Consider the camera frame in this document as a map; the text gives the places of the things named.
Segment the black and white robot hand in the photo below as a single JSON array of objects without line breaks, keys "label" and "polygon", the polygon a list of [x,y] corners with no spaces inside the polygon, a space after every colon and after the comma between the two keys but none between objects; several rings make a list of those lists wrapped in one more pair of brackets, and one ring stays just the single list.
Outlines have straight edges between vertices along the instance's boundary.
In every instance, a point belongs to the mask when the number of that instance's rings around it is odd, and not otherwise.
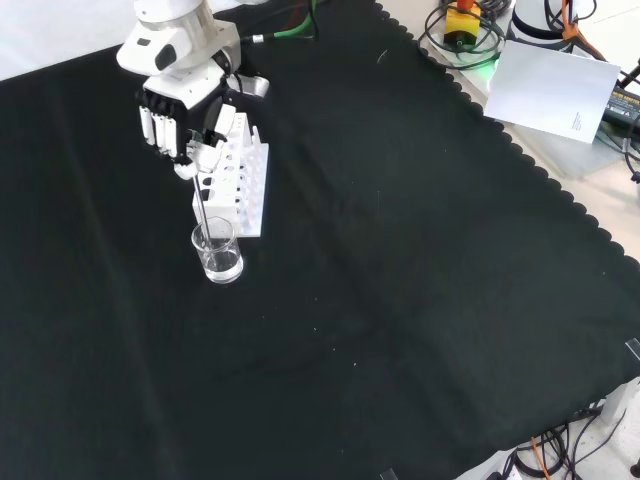
[{"label": "black and white robot hand", "polygon": [[136,93],[142,138],[172,162],[180,178],[211,173],[217,162],[200,155],[207,148],[219,151],[230,140],[237,113],[232,95],[263,98],[269,86],[264,77],[233,71],[224,52],[186,73],[151,77]]}]

